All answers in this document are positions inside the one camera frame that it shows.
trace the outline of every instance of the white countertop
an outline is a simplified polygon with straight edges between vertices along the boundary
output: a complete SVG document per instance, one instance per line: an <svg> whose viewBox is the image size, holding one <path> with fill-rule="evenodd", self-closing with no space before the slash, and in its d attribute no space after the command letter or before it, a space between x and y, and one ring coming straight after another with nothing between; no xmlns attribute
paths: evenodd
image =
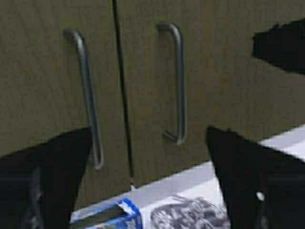
<svg viewBox="0 0 305 229"><path fill-rule="evenodd" d="M282 150L305 161L305 125L263 140L260 144ZM214 174L213 165L211 162L206 162L139 189L102 201L90 206L90 208L98 208L122 198L129 198L141 211L144 229L150 229L153 227L150 222L150 212L160 205L172 203L170 196L173 194L187 198L201 196L215 205L223 204L222 193Z"/></svg>

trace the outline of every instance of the metal handle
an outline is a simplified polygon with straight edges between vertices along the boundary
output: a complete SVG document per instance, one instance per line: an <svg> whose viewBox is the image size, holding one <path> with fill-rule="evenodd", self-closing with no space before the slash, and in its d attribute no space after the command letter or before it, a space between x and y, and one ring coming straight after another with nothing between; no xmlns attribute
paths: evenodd
<svg viewBox="0 0 305 229"><path fill-rule="evenodd" d="M183 54L183 37L179 28L169 22L161 21L157 24L160 31L169 31L176 44L176 74L177 74L177 107L178 107L178 136L171 134L169 131L164 132L164 136L169 140L181 145L186 140L186 86L184 78L184 54Z"/></svg>
<svg viewBox="0 0 305 229"><path fill-rule="evenodd" d="M66 28L63 30L63 36L76 46L79 55L82 85L85 93L87 114L92 132L92 152L94 167L98 170L102 168L104 160L101 133L95 107L94 89L92 85L92 74L88 49L82 34L77 30Z"/></svg>

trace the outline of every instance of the silver bar handle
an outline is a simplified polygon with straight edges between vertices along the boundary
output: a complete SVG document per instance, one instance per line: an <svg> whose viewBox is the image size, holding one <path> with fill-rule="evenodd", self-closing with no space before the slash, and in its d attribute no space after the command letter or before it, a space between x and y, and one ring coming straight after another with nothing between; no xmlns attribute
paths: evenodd
<svg viewBox="0 0 305 229"><path fill-rule="evenodd" d="M169 131L164 132L164 136L170 141L181 145L186 141L187 137L187 117L186 117L186 86L184 77L184 53L183 53L183 36L179 28L169 22L161 21L157 24L159 31L169 31L174 39L176 45L176 74L177 74L177 107L178 107L178 136L173 135Z"/></svg>
<svg viewBox="0 0 305 229"><path fill-rule="evenodd" d="M82 85L87 105L89 124L91 126L92 132L92 153L94 159L94 167L96 170L98 170L102 168L104 159L87 45L82 34L77 30L66 28L63 30L63 36L76 46L79 55Z"/></svg>

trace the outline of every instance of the cabinet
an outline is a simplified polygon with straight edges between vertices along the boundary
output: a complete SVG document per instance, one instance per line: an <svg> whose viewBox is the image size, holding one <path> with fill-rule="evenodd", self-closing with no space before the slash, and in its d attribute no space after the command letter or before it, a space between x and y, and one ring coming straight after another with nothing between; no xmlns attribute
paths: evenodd
<svg viewBox="0 0 305 229"><path fill-rule="evenodd" d="M89 125L74 28L89 49L104 167L88 163L76 208L129 190L111 0L1 1L1 156Z"/></svg>
<svg viewBox="0 0 305 229"><path fill-rule="evenodd" d="M88 163L76 208L128 191L130 176L140 187L209 160L210 124L258 141L305 121L303 76L251 57L256 32L303 17L300 0L20 0L0 6L0 156L90 125L78 53L62 31L74 28L87 43L105 163L100 170ZM179 32L182 43L173 36ZM164 137L165 131L177 135L178 121L186 121L187 133L180 145Z"/></svg>
<svg viewBox="0 0 305 229"><path fill-rule="evenodd" d="M117 1L136 186L208 160L209 124L258 141L304 123L304 78L251 57L256 32L301 18L304 6L299 0ZM187 139L180 146L163 137L178 132L179 96L175 41L156 28L161 21L183 35Z"/></svg>

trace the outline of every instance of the blue box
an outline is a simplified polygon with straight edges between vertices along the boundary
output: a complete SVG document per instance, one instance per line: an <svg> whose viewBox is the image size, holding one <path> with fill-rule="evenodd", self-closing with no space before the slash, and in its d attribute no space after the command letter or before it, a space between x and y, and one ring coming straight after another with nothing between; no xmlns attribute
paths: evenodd
<svg viewBox="0 0 305 229"><path fill-rule="evenodd" d="M71 216L70 229L142 229L139 209L124 198L103 207L88 207Z"/></svg>

